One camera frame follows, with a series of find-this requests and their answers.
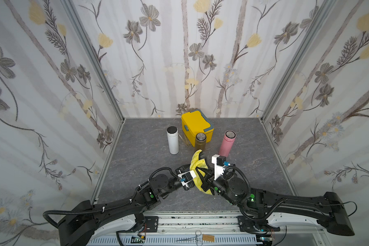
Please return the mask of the yellow grey cleaning cloth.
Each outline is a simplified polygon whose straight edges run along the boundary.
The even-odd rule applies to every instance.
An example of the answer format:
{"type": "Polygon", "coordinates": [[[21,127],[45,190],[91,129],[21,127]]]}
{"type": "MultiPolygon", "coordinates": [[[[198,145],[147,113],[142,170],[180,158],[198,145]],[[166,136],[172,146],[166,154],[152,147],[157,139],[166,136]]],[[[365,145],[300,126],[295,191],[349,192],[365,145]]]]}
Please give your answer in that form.
{"type": "MultiPolygon", "coordinates": [[[[200,184],[198,174],[196,173],[197,168],[208,169],[206,158],[203,156],[203,151],[201,150],[198,150],[193,154],[191,164],[190,164],[190,170],[193,170],[196,174],[196,178],[194,179],[196,188],[198,188],[197,186],[200,184]]],[[[212,192],[203,192],[203,193],[212,195],[212,192]]]]}

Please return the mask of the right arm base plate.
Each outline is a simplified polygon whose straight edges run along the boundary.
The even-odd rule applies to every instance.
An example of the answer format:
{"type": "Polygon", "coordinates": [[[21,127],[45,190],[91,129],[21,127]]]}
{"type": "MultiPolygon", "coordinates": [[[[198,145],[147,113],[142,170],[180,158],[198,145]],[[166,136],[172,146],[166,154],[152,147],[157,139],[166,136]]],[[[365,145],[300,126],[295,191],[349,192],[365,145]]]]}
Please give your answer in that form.
{"type": "Polygon", "coordinates": [[[241,232],[248,233],[269,233],[280,232],[280,227],[274,227],[268,224],[268,221],[256,222],[245,218],[243,215],[237,216],[239,229],[241,232]]]}

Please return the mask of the blue thermos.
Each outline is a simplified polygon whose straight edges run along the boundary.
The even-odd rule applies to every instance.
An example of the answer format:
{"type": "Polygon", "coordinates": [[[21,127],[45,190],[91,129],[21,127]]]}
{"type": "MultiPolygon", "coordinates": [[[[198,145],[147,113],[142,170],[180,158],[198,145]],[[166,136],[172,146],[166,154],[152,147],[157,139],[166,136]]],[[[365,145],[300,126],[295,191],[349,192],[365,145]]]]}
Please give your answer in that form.
{"type": "Polygon", "coordinates": [[[176,173],[177,175],[179,175],[179,174],[181,174],[181,173],[186,173],[186,172],[188,172],[189,170],[190,170],[190,164],[182,165],[182,166],[180,166],[179,168],[177,168],[177,169],[175,170],[175,173],[176,173]]]}

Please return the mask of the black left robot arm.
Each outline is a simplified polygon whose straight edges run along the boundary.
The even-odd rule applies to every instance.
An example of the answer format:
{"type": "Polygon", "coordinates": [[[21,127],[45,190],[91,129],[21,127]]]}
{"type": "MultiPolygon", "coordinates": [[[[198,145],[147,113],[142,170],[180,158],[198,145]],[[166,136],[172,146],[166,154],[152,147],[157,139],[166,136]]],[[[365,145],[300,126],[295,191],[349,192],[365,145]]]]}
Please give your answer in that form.
{"type": "Polygon", "coordinates": [[[157,207],[170,193],[189,189],[193,176],[192,172],[176,174],[171,168],[159,168],[128,198],[96,205],[86,200],[71,211],[45,211],[43,218],[58,229],[61,246],[85,246],[103,226],[130,215],[135,216],[135,225],[124,231],[137,229],[145,223],[145,211],[157,207]]]}

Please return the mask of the pink thermos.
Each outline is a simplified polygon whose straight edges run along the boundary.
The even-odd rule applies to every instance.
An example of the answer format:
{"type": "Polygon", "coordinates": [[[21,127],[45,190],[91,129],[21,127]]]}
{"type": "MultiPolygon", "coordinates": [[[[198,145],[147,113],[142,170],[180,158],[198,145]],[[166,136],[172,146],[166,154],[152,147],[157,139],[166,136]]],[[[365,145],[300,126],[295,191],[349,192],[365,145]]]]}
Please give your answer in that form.
{"type": "Polygon", "coordinates": [[[236,133],[232,130],[225,132],[220,149],[219,155],[228,157],[236,139],[236,133]]]}

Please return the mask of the white thermos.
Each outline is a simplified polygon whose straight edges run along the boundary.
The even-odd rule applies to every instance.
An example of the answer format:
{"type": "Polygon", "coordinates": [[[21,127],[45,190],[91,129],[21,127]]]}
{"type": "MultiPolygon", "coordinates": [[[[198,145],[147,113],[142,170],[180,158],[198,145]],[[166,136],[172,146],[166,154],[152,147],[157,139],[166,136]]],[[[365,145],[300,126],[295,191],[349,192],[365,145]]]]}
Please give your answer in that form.
{"type": "Polygon", "coordinates": [[[179,153],[179,142],[178,142],[178,129],[175,126],[170,126],[167,128],[167,139],[169,152],[173,155],[179,153]]]}

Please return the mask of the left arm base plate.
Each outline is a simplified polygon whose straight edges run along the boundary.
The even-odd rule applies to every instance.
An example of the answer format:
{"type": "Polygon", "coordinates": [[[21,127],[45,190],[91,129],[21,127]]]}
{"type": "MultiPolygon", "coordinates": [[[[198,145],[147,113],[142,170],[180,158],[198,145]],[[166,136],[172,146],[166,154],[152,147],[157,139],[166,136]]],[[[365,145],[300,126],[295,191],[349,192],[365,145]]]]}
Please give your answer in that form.
{"type": "Polygon", "coordinates": [[[137,233],[157,233],[158,231],[158,216],[146,216],[141,217],[140,222],[137,222],[136,232],[137,233]]]}

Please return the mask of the gold thermos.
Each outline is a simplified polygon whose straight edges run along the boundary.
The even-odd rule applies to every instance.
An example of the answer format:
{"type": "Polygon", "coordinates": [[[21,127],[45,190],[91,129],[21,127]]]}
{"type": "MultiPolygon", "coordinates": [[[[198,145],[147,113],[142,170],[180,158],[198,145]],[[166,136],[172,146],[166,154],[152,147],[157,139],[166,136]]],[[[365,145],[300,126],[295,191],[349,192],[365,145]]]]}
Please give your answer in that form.
{"type": "Polygon", "coordinates": [[[207,136],[204,133],[198,133],[195,136],[195,151],[205,151],[207,143],[207,136]]]}

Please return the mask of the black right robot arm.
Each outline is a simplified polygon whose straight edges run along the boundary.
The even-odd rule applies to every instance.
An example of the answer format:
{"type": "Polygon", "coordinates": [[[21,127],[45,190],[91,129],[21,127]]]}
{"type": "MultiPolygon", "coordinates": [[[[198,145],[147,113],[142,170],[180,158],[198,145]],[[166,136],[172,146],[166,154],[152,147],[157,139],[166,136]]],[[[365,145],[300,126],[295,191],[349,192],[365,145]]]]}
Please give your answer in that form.
{"type": "Polygon", "coordinates": [[[201,180],[202,190],[217,194],[229,204],[237,206],[241,214],[256,225],[270,226],[270,217],[276,212],[313,218],[318,225],[334,235],[355,234],[345,203],[335,192],[301,197],[255,189],[251,187],[244,172],[236,166],[226,167],[218,178],[214,177],[210,169],[197,167],[195,172],[201,180]]]}

